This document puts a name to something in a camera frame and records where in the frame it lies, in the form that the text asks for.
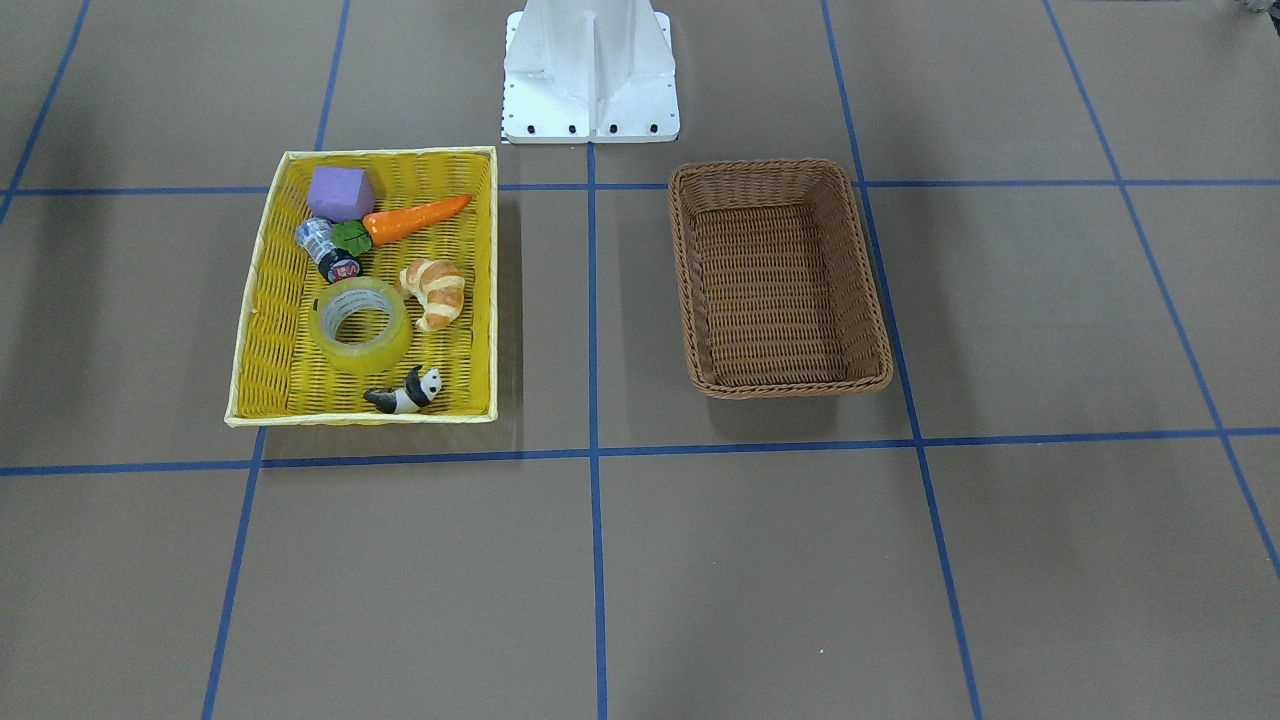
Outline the yellow clear tape roll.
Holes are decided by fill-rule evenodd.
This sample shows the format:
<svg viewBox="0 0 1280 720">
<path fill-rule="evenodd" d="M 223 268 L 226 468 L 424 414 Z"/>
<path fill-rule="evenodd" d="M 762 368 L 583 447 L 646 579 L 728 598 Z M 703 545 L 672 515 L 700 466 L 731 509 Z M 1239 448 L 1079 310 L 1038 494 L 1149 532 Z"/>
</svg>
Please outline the yellow clear tape roll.
<svg viewBox="0 0 1280 720">
<path fill-rule="evenodd" d="M 389 372 L 410 350 L 413 332 L 408 313 L 399 291 L 387 281 L 340 281 L 320 291 L 305 310 L 319 356 L 338 372 Z"/>
</svg>

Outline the brown wicker basket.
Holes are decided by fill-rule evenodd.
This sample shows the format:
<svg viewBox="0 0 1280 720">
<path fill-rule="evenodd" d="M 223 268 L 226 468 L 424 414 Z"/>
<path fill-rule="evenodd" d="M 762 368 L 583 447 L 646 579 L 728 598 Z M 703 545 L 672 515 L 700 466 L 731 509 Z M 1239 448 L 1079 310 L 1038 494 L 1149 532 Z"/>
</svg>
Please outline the brown wicker basket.
<svg viewBox="0 0 1280 720">
<path fill-rule="evenodd" d="M 826 159 L 705 161 L 669 178 L 692 386 L 710 398 L 874 393 L 893 350 L 861 214 Z"/>
</svg>

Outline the yellow woven basket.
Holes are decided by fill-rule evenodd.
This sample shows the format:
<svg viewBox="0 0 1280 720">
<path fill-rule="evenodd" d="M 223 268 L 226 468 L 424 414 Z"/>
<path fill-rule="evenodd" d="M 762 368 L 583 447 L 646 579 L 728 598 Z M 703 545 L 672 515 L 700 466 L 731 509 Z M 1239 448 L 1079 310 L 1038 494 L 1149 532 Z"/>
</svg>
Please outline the yellow woven basket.
<svg viewBox="0 0 1280 720">
<path fill-rule="evenodd" d="M 232 427 L 383 423 L 463 424 L 498 416 L 498 154 L 494 146 L 288 151 L 269 186 L 244 282 L 225 420 Z M 422 309 L 404 306 L 412 329 L 408 352 L 389 372 L 355 375 L 329 366 L 310 338 L 305 306 L 328 284 L 296 243 L 311 217 L 305 197 L 315 167 L 367 172 L 378 210 L 412 208 L 460 195 L 472 202 L 458 215 L 375 247 L 362 277 L 396 283 L 420 258 L 453 261 L 463 273 L 465 306 L 447 328 L 422 333 Z M 379 413 L 366 389 L 396 388 L 408 370 L 436 366 L 442 389 L 424 410 Z"/>
</svg>

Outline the toy croissant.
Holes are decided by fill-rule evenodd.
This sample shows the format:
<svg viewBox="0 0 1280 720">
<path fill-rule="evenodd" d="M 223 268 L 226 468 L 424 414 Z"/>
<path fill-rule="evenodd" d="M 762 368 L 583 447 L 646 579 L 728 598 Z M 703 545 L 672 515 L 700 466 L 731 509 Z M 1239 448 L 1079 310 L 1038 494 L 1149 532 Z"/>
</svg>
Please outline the toy croissant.
<svg viewBox="0 0 1280 720">
<path fill-rule="evenodd" d="M 416 259 L 396 277 L 396 288 L 403 299 L 416 299 L 422 309 L 415 322 L 422 333 L 442 331 L 462 314 L 465 286 L 462 270 L 445 259 Z"/>
</svg>

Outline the toy panda figure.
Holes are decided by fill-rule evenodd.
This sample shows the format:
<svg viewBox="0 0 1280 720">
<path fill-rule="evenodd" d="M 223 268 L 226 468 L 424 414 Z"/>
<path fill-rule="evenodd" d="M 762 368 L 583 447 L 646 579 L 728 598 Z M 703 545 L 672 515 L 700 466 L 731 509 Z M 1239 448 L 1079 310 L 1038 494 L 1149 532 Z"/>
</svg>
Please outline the toy panda figure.
<svg viewBox="0 0 1280 720">
<path fill-rule="evenodd" d="M 388 415 L 416 414 L 428 407 L 440 393 L 442 374 L 436 366 L 422 372 L 422 365 L 408 370 L 402 383 L 396 388 L 366 389 L 365 402 Z"/>
</svg>

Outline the orange toy carrot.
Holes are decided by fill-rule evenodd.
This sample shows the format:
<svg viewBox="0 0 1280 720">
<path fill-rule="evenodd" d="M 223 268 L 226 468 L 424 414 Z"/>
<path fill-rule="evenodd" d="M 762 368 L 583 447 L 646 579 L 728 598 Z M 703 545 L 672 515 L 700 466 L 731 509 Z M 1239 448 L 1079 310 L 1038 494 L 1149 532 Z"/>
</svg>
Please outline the orange toy carrot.
<svg viewBox="0 0 1280 720">
<path fill-rule="evenodd" d="M 460 195 L 412 208 L 374 211 L 358 220 L 337 222 L 332 225 L 330 241 L 352 256 L 361 256 L 458 215 L 472 199 L 471 195 Z"/>
</svg>

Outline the purple foam block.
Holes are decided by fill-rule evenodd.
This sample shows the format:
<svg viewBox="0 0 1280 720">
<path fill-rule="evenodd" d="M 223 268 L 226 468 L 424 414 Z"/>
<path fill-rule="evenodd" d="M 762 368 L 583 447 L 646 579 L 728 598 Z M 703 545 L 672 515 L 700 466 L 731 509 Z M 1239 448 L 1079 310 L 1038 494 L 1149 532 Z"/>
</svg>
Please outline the purple foam block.
<svg viewBox="0 0 1280 720">
<path fill-rule="evenodd" d="M 314 217 L 329 222 L 362 220 L 376 199 L 366 170 L 355 167 L 315 167 L 305 197 Z"/>
</svg>

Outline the small clear bottle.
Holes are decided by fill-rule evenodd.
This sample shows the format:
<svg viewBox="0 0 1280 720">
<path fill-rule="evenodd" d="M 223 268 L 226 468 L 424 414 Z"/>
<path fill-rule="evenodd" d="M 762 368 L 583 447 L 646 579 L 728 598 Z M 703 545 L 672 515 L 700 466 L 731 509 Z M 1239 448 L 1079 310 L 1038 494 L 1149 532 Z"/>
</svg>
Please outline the small clear bottle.
<svg viewBox="0 0 1280 720">
<path fill-rule="evenodd" d="M 334 242 L 334 224 L 328 219 L 311 217 L 300 223 L 294 241 L 329 284 L 364 274 L 358 259 Z"/>
</svg>

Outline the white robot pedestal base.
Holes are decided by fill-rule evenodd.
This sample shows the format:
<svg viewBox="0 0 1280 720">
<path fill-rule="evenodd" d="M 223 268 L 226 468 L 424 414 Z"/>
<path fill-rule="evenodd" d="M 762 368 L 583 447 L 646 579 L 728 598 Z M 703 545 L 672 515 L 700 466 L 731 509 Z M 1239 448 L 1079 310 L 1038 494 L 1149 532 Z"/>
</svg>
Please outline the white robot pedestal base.
<svg viewBox="0 0 1280 720">
<path fill-rule="evenodd" d="M 649 1 L 529 1 L 506 18 L 508 143 L 667 143 L 681 133 L 672 24 Z"/>
</svg>

